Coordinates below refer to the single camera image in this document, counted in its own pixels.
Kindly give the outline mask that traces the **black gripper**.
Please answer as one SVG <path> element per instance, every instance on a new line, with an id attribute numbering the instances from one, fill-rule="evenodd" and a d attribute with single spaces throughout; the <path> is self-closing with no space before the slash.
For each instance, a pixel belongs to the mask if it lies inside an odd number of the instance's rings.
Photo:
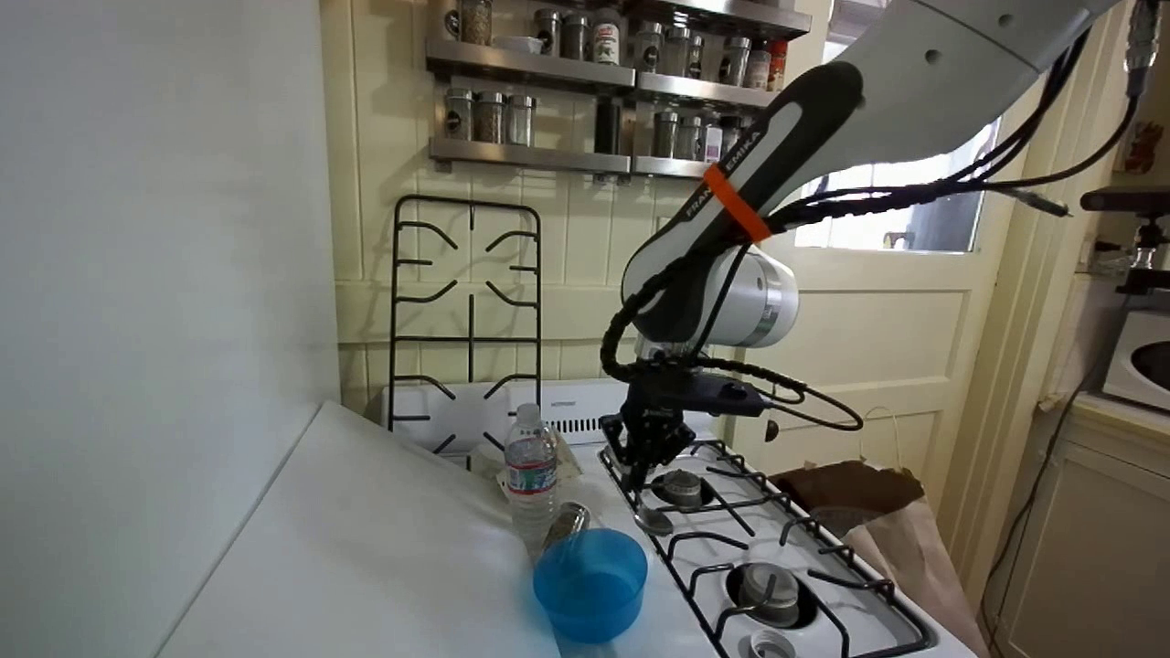
<path id="1" fill-rule="evenodd" d="M 680 364 L 641 364 L 617 414 L 598 415 L 598 430 L 626 469 L 628 485 L 642 488 L 646 475 L 693 441 L 682 408 L 699 397 L 699 382 Z"/>

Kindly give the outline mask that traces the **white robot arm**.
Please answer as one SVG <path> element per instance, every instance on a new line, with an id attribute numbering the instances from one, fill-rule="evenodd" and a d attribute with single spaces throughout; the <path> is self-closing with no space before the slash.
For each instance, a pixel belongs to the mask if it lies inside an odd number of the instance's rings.
<path id="1" fill-rule="evenodd" d="M 771 237 L 957 192 L 1035 201 L 1041 184 L 1008 178 L 1004 148 L 927 184 L 834 191 L 827 178 L 953 148 L 1021 93 L 1052 102 L 1110 8 L 1131 11 L 1124 70 L 1142 91 L 1166 0 L 890 0 L 838 59 L 792 76 L 620 270 L 598 343 L 604 372 L 626 382 L 609 436 L 620 481 L 641 488 L 693 441 L 689 414 L 802 414 L 816 397 L 737 358 L 780 343 L 796 316 L 792 270 L 764 252 Z"/>

